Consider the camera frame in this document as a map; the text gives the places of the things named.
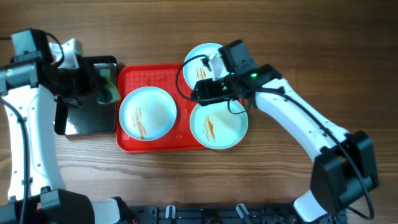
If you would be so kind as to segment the light blue plate top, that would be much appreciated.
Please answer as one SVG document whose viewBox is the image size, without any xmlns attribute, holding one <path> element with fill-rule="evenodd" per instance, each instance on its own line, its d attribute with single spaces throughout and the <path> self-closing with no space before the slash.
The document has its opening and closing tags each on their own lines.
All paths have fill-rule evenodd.
<svg viewBox="0 0 398 224">
<path fill-rule="evenodd" d="M 200 44 L 188 53 L 184 62 L 197 55 L 209 56 L 211 53 L 215 53 L 220 47 L 222 45 L 216 43 Z M 183 77 L 191 89 L 195 87 L 197 81 L 214 77 L 213 71 L 204 66 L 201 60 L 202 58 L 196 58 L 183 67 Z"/>
</svg>

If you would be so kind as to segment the light blue plate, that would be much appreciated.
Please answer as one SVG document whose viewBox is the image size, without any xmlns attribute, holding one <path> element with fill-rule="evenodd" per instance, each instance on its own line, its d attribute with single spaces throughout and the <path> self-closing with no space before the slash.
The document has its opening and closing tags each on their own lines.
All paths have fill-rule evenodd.
<svg viewBox="0 0 398 224">
<path fill-rule="evenodd" d="M 209 56 L 211 53 L 215 53 L 220 47 L 222 45 L 216 43 L 200 44 L 188 53 L 184 62 L 197 55 Z M 204 66 L 201 60 L 202 58 L 196 58 L 183 67 L 183 77 L 191 89 L 195 87 L 197 81 L 214 77 L 213 71 Z"/>
<path fill-rule="evenodd" d="M 223 150 L 237 145 L 245 137 L 249 120 L 239 101 L 207 106 L 196 105 L 190 115 L 193 137 L 209 149 Z"/>
<path fill-rule="evenodd" d="M 165 90 L 145 86 L 133 90 L 119 108 L 123 131 L 138 141 L 154 141 L 165 136 L 177 120 L 177 105 Z"/>
</svg>

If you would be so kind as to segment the green yellow sponge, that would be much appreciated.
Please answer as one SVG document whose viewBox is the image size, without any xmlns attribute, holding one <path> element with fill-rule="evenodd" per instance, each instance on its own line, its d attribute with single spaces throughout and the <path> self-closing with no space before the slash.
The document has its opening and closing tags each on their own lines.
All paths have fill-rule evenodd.
<svg viewBox="0 0 398 224">
<path fill-rule="evenodd" d="M 99 70 L 99 75 L 104 83 L 103 88 L 98 93 L 97 102 L 99 104 L 110 104 L 119 101 L 121 96 L 117 86 L 112 81 L 111 70 L 107 68 L 101 68 Z"/>
</svg>

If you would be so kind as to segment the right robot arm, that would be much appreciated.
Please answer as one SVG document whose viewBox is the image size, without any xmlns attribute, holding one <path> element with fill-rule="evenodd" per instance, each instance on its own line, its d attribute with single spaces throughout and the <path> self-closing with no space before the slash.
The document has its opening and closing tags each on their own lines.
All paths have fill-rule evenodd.
<svg viewBox="0 0 398 224">
<path fill-rule="evenodd" d="M 379 178 L 374 144 L 366 133 L 351 133 L 325 118 L 272 65 L 258 65 L 242 40 L 195 47 L 184 60 L 183 73 L 194 63 L 210 75 L 192 84 L 190 100 L 202 106 L 247 100 L 304 148 L 313 170 L 309 190 L 293 204 L 302 221 L 311 223 L 351 210 L 360 198 L 368 204 L 366 219 L 374 218 L 370 191 L 379 185 Z"/>
</svg>

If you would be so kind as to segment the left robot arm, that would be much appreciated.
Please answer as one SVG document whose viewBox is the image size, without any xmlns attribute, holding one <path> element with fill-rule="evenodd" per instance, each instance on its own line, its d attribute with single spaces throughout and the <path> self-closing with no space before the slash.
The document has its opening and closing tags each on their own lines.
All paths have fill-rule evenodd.
<svg viewBox="0 0 398 224">
<path fill-rule="evenodd" d="M 68 191 L 55 152 L 56 106 L 77 108 L 94 96 L 101 105 L 120 96 L 114 57 L 85 57 L 79 41 L 61 44 L 43 30 L 10 36 L 15 55 L 1 67 L 1 104 L 11 137 L 12 174 L 2 223 L 126 223 L 134 218 L 119 197 L 92 202 Z"/>
</svg>

